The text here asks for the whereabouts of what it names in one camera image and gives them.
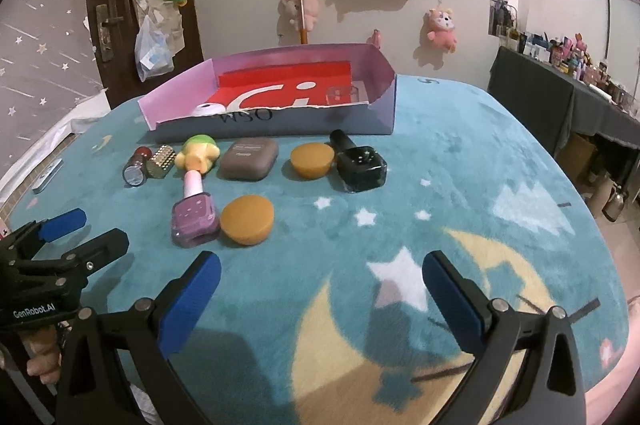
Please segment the person's left hand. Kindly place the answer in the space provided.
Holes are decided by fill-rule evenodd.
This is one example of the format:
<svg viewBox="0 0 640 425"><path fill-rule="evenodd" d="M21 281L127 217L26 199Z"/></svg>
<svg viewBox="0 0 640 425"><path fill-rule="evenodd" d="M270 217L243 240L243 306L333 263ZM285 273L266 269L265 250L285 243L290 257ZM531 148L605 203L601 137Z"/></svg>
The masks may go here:
<svg viewBox="0 0 640 425"><path fill-rule="evenodd" d="M56 384L61 375L61 350L56 327L43 327L23 336L23 344L30 353L26 370L46 385Z"/></svg>

